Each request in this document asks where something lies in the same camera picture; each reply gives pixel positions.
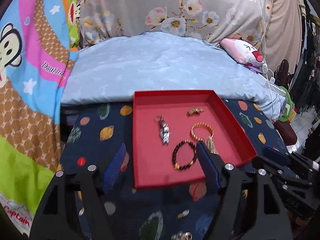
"dark blue tablecloth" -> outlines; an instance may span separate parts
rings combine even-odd
[[[258,154],[262,153],[265,146],[282,153],[287,151],[271,122],[255,104],[238,100],[224,102],[244,128]],[[136,191],[132,171],[131,107],[132,103],[125,102],[89,106],[82,110],[60,159],[64,171],[81,171],[90,164],[114,155],[120,144],[124,143],[129,154],[128,165],[119,173],[112,191],[103,200],[116,239],[166,240],[182,231],[190,232],[193,240],[201,240],[219,206],[220,196],[207,188],[205,196],[194,201],[189,193],[190,184]],[[109,139],[100,140],[101,136],[105,138],[111,134]],[[76,199],[79,212],[83,207],[82,201],[78,194]],[[187,210],[187,216],[178,218]],[[80,216],[80,223],[83,233],[90,237],[85,212]]]

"red tray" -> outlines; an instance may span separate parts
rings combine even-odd
[[[200,115],[187,116],[193,107],[202,107]],[[163,115],[170,129],[169,145],[163,146],[159,124],[154,117]],[[176,145],[190,139],[191,127],[198,122],[210,125],[213,140],[225,163],[239,166],[251,161],[257,153],[233,114],[212,90],[173,90],[135,92],[133,98],[133,171],[135,187],[157,187],[204,179],[199,161],[184,171],[172,166]],[[209,136],[204,128],[196,128],[201,138]],[[190,146],[177,153],[180,166],[192,160]]]

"pink and white plush pillow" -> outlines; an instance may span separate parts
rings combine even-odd
[[[222,39],[220,45],[240,64],[259,68],[264,63],[264,58],[260,52],[246,41]]]

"light blue bedsheet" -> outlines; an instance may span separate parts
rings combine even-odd
[[[205,41],[151,32],[80,50],[61,104],[130,101],[142,90],[209,89],[223,99],[256,102],[268,118],[277,119],[286,99],[272,91],[272,110],[265,84],[264,77]]]

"green plush toy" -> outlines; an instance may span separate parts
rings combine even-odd
[[[287,98],[287,104],[284,108],[284,114],[281,117],[279,117],[279,121],[286,122],[289,119],[289,116],[291,114],[293,102],[291,101],[291,98],[290,98],[290,95],[289,95],[289,92],[287,91],[287,89],[285,89],[284,87],[280,87],[280,88],[285,91],[285,96]]]

